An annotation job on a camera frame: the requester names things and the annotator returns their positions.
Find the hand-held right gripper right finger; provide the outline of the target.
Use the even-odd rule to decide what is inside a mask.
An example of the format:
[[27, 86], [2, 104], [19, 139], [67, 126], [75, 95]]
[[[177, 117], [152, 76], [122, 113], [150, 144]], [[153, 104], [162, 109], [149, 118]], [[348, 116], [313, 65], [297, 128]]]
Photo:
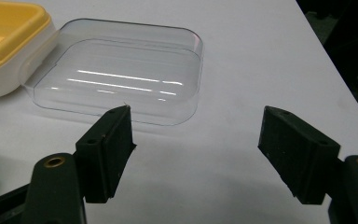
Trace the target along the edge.
[[358, 155], [338, 158], [340, 145], [295, 114], [264, 108], [258, 148], [303, 204], [331, 198], [331, 224], [358, 224]]

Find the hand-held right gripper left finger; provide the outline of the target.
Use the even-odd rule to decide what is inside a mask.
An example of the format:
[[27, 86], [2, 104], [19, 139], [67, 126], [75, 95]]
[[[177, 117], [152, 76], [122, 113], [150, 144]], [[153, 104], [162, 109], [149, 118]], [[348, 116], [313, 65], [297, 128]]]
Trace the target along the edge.
[[115, 196], [135, 148], [131, 108], [107, 111], [76, 142], [73, 154], [52, 154], [35, 164], [21, 224], [87, 224], [84, 204]]

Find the clear plastic box lid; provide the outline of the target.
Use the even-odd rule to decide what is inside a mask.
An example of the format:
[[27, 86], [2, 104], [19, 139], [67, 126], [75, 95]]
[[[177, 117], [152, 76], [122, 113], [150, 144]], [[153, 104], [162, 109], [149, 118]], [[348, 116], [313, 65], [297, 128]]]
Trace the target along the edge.
[[21, 68], [19, 82], [43, 108], [101, 116], [128, 105], [133, 120], [170, 126], [197, 110], [202, 39], [186, 28], [76, 19]]

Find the yellow and white soap box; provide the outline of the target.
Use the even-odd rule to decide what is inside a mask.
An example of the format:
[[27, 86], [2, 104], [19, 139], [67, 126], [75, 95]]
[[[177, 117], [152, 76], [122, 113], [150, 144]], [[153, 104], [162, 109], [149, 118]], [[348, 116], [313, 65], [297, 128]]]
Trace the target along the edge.
[[0, 97], [30, 78], [56, 47], [58, 34], [43, 7], [0, 1]]

